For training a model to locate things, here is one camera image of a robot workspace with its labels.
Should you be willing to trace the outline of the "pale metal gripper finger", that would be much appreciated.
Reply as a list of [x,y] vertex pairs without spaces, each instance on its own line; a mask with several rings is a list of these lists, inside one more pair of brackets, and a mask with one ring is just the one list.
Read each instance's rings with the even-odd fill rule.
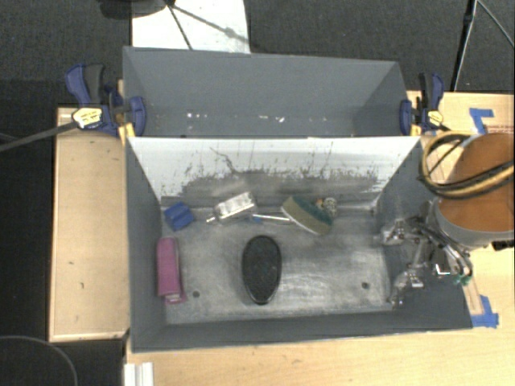
[[373,243],[381,246],[398,246],[409,237],[410,228],[406,219],[396,219],[380,227],[373,236]]
[[407,292],[424,288],[423,264],[408,264],[406,269],[395,277],[388,302],[393,308],[398,308],[403,304]]

